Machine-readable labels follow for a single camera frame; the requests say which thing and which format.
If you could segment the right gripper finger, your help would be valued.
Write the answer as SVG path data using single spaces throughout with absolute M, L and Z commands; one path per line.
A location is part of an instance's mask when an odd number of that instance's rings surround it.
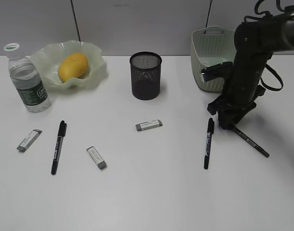
M 233 126 L 253 110 L 254 107 L 239 108 L 234 110 L 218 110 L 218 123 L 222 129 L 232 129 Z

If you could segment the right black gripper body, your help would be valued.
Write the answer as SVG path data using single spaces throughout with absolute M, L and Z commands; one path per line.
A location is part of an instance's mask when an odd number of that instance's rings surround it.
M 261 75 L 261 70 L 233 69 L 230 77 L 224 79 L 221 95 L 208 104 L 208 112 L 215 115 L 218 110 L 255 108 L 254 101 L 265 93 L 259 85 Z

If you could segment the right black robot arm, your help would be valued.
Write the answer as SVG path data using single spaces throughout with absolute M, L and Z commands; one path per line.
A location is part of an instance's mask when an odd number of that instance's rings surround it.
M 256 107 L 255 100 L 263 96 L 267 86 L 261 79 L 264 69 L 279 77 L 268 64 L 272 55 L 294 50 L 294 5 L 277 8 L 282 13 L 273 16 L 264 11 L 262 18 L 245 16 L 234 34 L 236 54 L 233 62 L 224 62 L 202 69 L 205 82 L 223 78 L 221 95 L 208 104 L 210 114 L 218 115 L 222 129 L 232 129 Z

